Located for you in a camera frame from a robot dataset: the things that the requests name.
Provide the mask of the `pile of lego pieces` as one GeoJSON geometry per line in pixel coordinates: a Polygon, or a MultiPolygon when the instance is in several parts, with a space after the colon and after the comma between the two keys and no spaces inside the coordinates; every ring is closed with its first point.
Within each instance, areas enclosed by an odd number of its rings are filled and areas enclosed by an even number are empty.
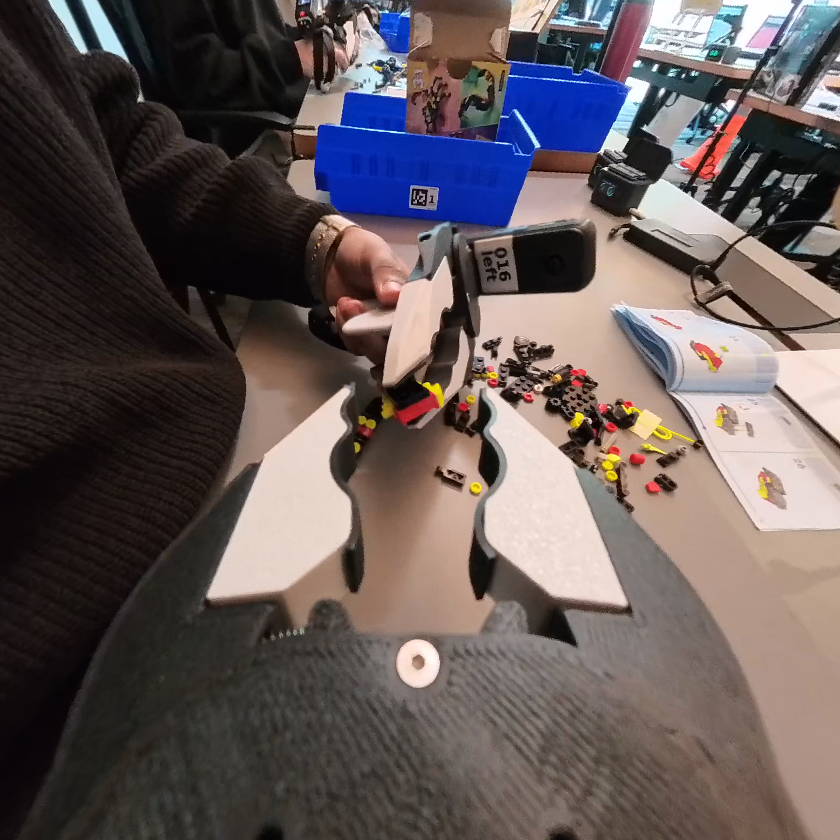
{"type": "Polygon", "coordinates": [[[550,369],[535,366],[535,361],[551,360],[550,344],[516,338],[516,357],[499,361],[500,344],[501,337],[496,337],[481,345],[490,354],[490,364],[483,355],[470,357],[465,374],[467,385],[484,382],[512,405],[532,403],[535,397],[542,399],[548,414],[569,425],[569,441],[559,446],[560,451],[579,469],[599,474],[608,491],[629,513],[634,512],[634,505],[629,499],[627,468],[642,466],[647,455],[656,455],[659,464],[657,475],[645,485],[647,494],[669,494],[677,489],[665,471],[686,455],[688,447],[702,449],[700,439],[663,426],[656,415],[640,410],[632,402],[598,402],[597,382],[584,369],[569,364],[550,369]]]}

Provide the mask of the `printed cardboard lego box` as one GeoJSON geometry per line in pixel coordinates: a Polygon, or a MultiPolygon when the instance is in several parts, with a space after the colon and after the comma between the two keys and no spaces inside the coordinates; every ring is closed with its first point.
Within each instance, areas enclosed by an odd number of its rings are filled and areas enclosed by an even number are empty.
{"type": "Polygon", "coordinates": [[[406,131],[497,139],[511,72],[510,1],[415,1],[406,64],[406,131]]]}

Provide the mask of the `person's left hand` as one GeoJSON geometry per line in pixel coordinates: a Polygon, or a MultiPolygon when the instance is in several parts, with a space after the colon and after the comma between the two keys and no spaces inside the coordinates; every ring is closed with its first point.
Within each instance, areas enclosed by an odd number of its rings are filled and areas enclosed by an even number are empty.
{"type": "Polygon", "coordinates": [[[372,308],[394,308],[408,268],[380,236],[348,227],[339,237],[323,276],[325,301],[338,322],[372,308]]]}

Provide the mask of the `black power adapter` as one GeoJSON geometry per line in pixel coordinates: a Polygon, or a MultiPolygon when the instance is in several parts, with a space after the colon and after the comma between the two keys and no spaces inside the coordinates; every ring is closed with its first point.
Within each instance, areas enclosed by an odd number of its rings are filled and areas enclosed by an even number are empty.
{"type": "Polygon", "coordinates": [[[689,234],[658,220],[633,220],[623,231],[624,241],[690,275],[699,266],[708,266],[728,247],[714,234],[689,234]]]}

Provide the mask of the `person's left forearm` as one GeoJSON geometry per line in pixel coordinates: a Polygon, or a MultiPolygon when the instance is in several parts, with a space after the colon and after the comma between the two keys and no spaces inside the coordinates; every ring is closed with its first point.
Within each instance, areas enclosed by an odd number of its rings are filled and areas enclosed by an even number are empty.
{"type": "Polygon", "coordinates": [[[115,55],[79,54],[72,66],[163,279],[256,301],[324,301],[308,252],[333,207],[297,194],[265,159],[189,139],[172,110],[139,99],[136,74],[115,55]]]}

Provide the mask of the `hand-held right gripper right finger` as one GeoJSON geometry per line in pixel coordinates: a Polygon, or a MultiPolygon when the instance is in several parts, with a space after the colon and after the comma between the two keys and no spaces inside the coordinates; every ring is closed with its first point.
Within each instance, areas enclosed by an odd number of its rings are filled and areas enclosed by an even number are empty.
{"type": "Polygon", "coordinates": [[[627,613],[630,602],[580,481],[581,471],[492,390],[479,398],[479,473],[469,551],[475,598],[556,610],[627,613]]]}

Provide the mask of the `red pillar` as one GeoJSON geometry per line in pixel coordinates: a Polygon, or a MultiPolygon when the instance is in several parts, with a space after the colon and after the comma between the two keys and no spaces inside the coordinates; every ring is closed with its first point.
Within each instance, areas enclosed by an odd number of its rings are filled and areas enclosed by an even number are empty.
{"type": "Polygon", "coordinates": [[[619,1],[602,42],[596,71],[624,83],[648,30],[654,1],[619,1]]]}

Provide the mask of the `white board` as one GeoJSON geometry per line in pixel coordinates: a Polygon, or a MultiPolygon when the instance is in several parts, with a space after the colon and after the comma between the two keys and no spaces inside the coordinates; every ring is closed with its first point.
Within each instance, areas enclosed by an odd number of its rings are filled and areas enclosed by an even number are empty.
{"type": "Polygon", "coordinates": [[[839,349],[789,350],[775,355],[776,388],[839,444],[839,349]]]}

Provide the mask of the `black charger case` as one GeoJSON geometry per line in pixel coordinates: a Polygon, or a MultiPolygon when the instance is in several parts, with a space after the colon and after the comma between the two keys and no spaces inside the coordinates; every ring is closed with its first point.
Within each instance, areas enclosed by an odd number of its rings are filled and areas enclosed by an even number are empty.
{"type": "Polygon", "coordinates": [[[595,181],[601,170],[608,165],[624,163],[627,159],[627,154],[623,150],[603,149],[595,157],[595,162],[587,179],[587,185],[594,188],[595,181]]]}
{"type": "Polygon", "coordinates": [[[624,163],[642,172],[652,182],[659,181],[673,163],[672,150],[658,141],[658,137],[645,130],[628,136],[623,148],[624,163]]]}
{"type": "Polygon", "coordinates": [[[630,217],[655,181],[626,163],[601,168],[591,188],[591,203],[616,217],[630,217]]]}

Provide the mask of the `blue plastic bin with tag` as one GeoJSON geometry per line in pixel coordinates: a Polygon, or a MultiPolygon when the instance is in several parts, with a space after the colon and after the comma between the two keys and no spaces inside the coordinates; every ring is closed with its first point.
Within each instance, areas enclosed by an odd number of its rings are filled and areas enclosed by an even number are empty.
{"type": "Polygon", "coordinates": [[[403,98],[347,92],[341,121],[318,127],[314,181],[344,214],[508,224],[540,148],[518,110],[497,139],[405,131],[403,98]]]}

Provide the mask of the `black chair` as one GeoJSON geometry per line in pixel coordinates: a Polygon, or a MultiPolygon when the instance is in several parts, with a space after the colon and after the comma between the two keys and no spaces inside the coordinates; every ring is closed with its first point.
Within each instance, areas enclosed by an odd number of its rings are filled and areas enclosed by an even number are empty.
{"type": "Polygon", "coordinates": [[[277,112],[178,109],[185,134],[222,149],[229,158],[250,150],[265,132],[288,133],[296,122],[277,112]]]}

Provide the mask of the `person's black sweater torso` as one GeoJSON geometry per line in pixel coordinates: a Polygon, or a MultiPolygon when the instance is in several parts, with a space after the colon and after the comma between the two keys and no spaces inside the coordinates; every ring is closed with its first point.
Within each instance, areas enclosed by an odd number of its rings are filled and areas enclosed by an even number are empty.
{"type": "Polygon", "coordinates": [[[143,247],[46,2],[2,3],[2,812],[234,444],[238,361],[143,247]]]}

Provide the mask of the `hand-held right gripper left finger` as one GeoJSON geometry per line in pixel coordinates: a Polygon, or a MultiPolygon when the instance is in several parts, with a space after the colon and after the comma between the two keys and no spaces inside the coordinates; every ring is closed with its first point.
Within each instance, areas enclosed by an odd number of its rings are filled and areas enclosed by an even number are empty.
{"type": "Polygon", "coordinates": [[[323,599],[364,578],[361,510],[349,486],[358,407],[347,384],[271,448],[257,466],[215,576],[210,606],[275,603],[305,621],[323,599]]]}

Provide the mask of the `partly built lego model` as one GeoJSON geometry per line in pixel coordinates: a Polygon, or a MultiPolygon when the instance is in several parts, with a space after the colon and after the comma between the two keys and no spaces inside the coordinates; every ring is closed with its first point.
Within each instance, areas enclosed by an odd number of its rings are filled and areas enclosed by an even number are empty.
{"type": "Polygon", "coordinates": [[[409,376],[398,385],[383,388],[381,418],[395,419],[405,427],[412,427],[444,404],[445,394],[440,384],[419,382],[409,376]]]}

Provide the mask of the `scattered dark lego pieces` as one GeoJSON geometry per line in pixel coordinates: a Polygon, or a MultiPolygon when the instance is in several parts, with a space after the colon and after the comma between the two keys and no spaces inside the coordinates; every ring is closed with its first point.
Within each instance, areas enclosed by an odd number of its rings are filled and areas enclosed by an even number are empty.
{"type": "Polygon", "coordinates": [[[350,90],[362,93],[391,95],[406,90],[406,63],[394,56],[357,61],[349,70],[350,90]]]}

